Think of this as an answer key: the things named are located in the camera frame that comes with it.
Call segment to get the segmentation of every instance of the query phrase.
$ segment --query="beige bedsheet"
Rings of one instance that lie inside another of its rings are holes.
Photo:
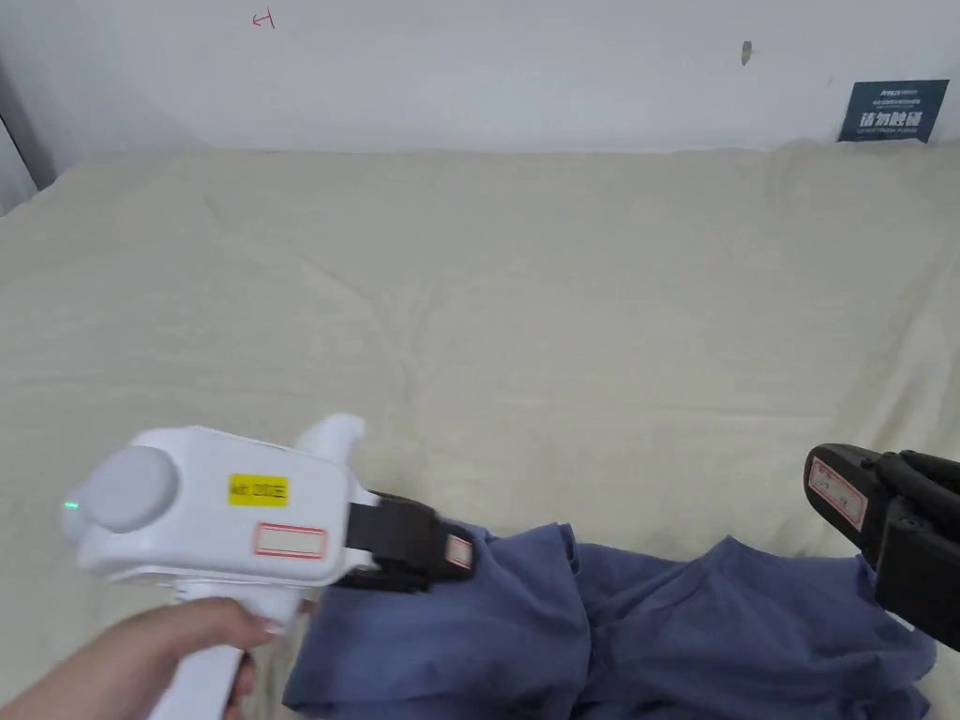
[[[365,484],[499,532],[851,553],[812,446],[960,457],[958,188],[960,147],[912,144],[72,171],[0,220],[0,700],[162,598],[83,576],[58,521],[153,426],[290,443],[348,411]]]

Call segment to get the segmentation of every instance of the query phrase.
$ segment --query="white wall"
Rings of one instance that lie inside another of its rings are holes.
[[[268,4],[275,30],[252,24]],[[198,144],[829,141],[854,81],[960,69],[956,0],[3,0],[0,9],[0,110],[42,180],[104,151]],[[744,67],[746,39],[756,54]],[[956,87],[938,137],[960,137]]]

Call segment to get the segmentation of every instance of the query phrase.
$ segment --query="wall mark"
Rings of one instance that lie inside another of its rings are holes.
[[[276,30],[276,25],[274,25],[274,17],[270,14],[270,8],[269,8],[269,7],[267,8],[267,14],[265,14],[263,17],[257,17],[257,16],[256,16],[256,12],[253,14],[253,25],[254,25],[255,27],[258,27],[258,28],[259,28],[259,27],[262,27],[262,26],[260,25],[260,23],[261,23],[261,22],[266,22],[267,20],[270,21],[270,27],[273,28],[274,30]]]

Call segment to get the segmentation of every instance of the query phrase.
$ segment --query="dark blue sign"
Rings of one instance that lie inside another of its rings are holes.
[[[949,80],[854,83],[837,142],[930,139]]]

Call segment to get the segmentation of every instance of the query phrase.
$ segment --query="hand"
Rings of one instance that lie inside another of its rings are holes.
[[[269,642],[269,621],[227,598],[207,598],[131,617],[67,659],[0,709],[0,720],[145,720],[188,655],[215,645]],[[224,717],[238,720],[253,692],[252,660],[237,673]]]

